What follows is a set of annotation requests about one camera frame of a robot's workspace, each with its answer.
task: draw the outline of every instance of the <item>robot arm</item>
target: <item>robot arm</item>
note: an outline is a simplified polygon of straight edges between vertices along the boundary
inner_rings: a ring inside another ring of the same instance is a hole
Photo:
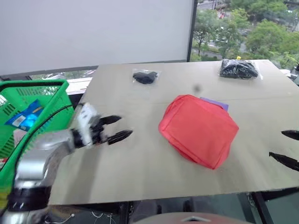
[[[114,144],[128,137],[131,130],[110,137],[103,134],[104,125],[119,119],[121,117],[115,115],[101,118],[91,105],[85,104],[77,116],[78,129],[39,135],[31,144],[32,149],[18,163],[3,223],[38,223],[46,212],[51,187],[62,159],[76,148],[104,142]]]

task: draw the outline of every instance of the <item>green basket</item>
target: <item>green basket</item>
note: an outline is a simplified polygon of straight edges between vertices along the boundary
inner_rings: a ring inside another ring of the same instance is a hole
[[[0,170],[0,208],[6,204],[6,197],[10,193],[14,177],[17,155],[30,133],[53,112],[71,104],[65,91],[68,85],[66,80],[7,81],[0,83],[0,158],[8,158]],[[13,131],[16,128],[5,125],[5,122],[25,110],[36,99],[39,100],[44,109],[35,124],[15,148]],[[69,107],[52,117],[33,134],[23,152],[29,149],[30,142],[37,135],[67,128],[73,113],[73,107]]]

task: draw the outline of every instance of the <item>wooden board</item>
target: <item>wooden board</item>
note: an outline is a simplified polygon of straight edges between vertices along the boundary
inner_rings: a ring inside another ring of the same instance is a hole
[[[299,142],[280,131],[299,127],[299,88],[271,62],[256,61],[263,79],[218,76],[220,62],[124,64],[98,68],[82,102],[119,114],[107,134],[134,133],[114,145],[78,149],[58,171],[50,204],[201,196],[299,186],[299,173],[269,151],[299,160]],[[152,86],[132,82],[132,69],[161,71]],[[194,86],[201,86],[196,92]],[[167,105],[181,94],[229,104],[240,130],[228,159],[210,170],[184,159],[158,131]]]

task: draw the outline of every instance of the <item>red pouch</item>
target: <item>red pouch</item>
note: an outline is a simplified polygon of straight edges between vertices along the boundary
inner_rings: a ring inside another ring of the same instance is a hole
[[[210,169],[228,157],[239,127],[221,106],[181,95],[167,107],[160,133],[186,159]]]

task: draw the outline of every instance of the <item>black cable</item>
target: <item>black cable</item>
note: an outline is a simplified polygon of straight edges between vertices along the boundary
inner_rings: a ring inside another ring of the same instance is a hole
[[[14,178],[13,178],[13,183],[12,183],[12,187],[11,187],[11,191],[13,190],[14,188],[14,180],[15,180],[15,176],[16,176],[16,173],[17,173],[17,166],[18,166],[18,161],[23,153],[23,150],[24,148],[26,147],[26,145],[28,144],[29,140],[31,139],[31,137],[34,135],[35,132],[37,132],[37,130],[43,126],[47,121],[49,121],[52,117],[54,117],[56,114],[58,114],[59,112],[61,112],[62,110],[66,109],[66,108],[69,108],[73,105],[66,105],[66,106],[63,106],[61,107],[59,110],[55,111],[54,113],[52,113],[46,120],[44,120],[39,126],[37,126],[28,136],[28,138],[25,140],[22,148],[20,149],[18,155],[17,155],[17,158],[16,158],[16,161],[15,161],[15,164],[14,164]],[[7,210],[7,205],[6,207],[1,211],[0,213],[0,217],[3,216],[4,212]]]

